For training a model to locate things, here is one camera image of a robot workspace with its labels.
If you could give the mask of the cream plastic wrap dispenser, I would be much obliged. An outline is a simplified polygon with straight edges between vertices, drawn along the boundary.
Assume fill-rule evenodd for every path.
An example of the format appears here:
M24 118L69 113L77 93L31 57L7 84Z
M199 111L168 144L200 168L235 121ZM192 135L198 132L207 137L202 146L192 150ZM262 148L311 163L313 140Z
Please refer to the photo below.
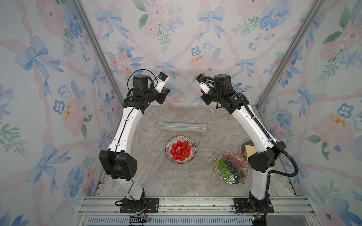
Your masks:
M157 128L162 131L208 132L208 125L199 123L159 122Z

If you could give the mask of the glass bowl of strawberries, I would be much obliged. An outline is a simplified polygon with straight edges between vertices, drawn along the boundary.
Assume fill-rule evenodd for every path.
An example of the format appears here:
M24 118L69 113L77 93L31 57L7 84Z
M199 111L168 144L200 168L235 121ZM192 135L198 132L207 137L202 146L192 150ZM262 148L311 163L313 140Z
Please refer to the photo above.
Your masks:
M195 143L189 137L176 136L167 142L165 152L170 161L185 164L194 158L196 150Z

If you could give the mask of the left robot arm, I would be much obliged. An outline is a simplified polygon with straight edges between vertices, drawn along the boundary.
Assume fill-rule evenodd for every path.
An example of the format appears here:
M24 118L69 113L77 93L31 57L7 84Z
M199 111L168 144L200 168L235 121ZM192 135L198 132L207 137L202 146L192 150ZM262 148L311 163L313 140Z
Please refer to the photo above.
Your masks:
M165 87L168 80L169 77L163 72L156 77L157 84L144 74L134 76L133 88L123 102L123 114L115 137L108 148L99 154L105 173L116 180L125 191L125 197L115 203L120 206L121 213L141 214L147 208L145 191L134 177L138 162L131 156L131 146L146 108L154 101L164 103L170 92L170 89Z

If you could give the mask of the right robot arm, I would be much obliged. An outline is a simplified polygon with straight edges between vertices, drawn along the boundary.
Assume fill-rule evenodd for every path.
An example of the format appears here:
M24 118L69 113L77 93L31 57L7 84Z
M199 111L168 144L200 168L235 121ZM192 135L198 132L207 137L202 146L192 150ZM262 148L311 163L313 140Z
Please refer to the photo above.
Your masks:
M200 74L196 81L201 88L204 103L208 105L215 102L217 106L227 110L252 139L256 153L248 159L253 170L253 184L247 207L252 212L265 211L269 207L270 171L281 154L280 148L285 145L267 131L255 115L248 99L233 89L229 75L208 77Z

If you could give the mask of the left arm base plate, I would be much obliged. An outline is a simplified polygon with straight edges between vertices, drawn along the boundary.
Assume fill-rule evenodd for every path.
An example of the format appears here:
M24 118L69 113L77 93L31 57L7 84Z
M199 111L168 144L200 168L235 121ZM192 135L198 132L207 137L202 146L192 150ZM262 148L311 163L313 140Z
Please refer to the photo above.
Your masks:
M141 214L141 213L158 213L159 198L141 198L133 201L124 198L120 204L120 213Z

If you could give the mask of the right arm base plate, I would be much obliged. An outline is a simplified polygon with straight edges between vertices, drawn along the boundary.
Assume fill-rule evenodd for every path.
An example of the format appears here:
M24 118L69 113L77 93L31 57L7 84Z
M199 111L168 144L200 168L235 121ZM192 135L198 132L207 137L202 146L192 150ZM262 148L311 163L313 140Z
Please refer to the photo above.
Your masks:
M233 198L232 208L236 214L264 213L265 209L267 209L267 213L274 213L274 208L269 197L263 200Z

